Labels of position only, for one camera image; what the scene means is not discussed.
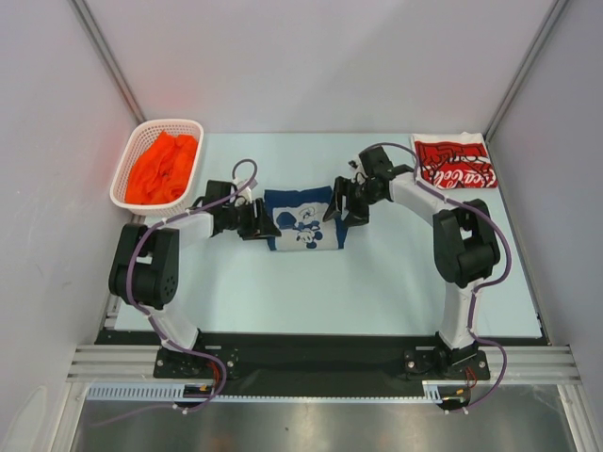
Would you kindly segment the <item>blue t shirt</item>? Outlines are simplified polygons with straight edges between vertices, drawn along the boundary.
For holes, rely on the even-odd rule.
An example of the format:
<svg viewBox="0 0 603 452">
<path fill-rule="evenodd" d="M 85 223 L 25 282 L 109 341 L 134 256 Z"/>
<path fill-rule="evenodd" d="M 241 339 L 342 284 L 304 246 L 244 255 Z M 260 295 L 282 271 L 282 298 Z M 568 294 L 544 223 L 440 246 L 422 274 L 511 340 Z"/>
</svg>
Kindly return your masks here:
<svg viewBox="0 0 603 452">
<path fill-rule="evenodd" d="M 281 232 L 267 240 L 271 251 L 343 250 L 347 229 L 340 219 L 324 221 L 333 190 L 329 186 L 305 190 L 267 189 L 269 217 Z"/>
</svg>

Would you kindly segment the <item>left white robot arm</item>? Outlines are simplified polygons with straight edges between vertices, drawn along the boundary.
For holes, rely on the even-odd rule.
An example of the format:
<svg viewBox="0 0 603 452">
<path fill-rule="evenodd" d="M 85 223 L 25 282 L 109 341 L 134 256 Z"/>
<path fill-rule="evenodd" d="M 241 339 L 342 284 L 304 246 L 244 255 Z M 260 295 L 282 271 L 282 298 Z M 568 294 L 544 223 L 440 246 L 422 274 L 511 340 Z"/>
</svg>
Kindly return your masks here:
<svg viewBox="0 0 603 452">
<path fill-rule="evenodd" d="M 109 291 L 143 314 L 161 346 L 176 352 L 174 365 L 188 377 L 201 375 L 208 358 L 196 347 L 200 330 L 182 313 L 176 297 L 180 252 L 225 231 L 234 231 L 243 240 L 281 236 L 264 200 L 252 197 L 252 185 L 252 181 L 211 180 L 204 195 L 184 213 L 155 226 L 122 227 Z"/>
</svg>

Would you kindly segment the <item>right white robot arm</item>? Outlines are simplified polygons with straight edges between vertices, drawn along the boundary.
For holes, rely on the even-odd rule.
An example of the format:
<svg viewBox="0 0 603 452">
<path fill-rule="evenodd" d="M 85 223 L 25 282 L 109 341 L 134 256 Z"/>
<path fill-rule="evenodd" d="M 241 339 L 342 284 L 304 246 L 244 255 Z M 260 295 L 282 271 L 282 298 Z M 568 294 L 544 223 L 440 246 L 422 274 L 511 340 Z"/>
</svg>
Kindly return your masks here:
<svg viewBox="0 0 603 452">
<path fill-rule="evenodd" d="M 354 175 L 334 180 L 323 219 L 340 219 L 347 228 L 364 226 L 369 207 L 388 201 L 432 227 L 434 264 L 446 282 L 444 317 L 428 362 L 418 363 L 410 372 L 456 378 L 478 355 L 474 317 L 480 288 L 500 261 L 496 225 L 485 202 L 458 202 L 429 187 L 419 180 L 417 167 L 394 165 L 385 146 L 371 145 L 349 162 Z"/>
</svg>

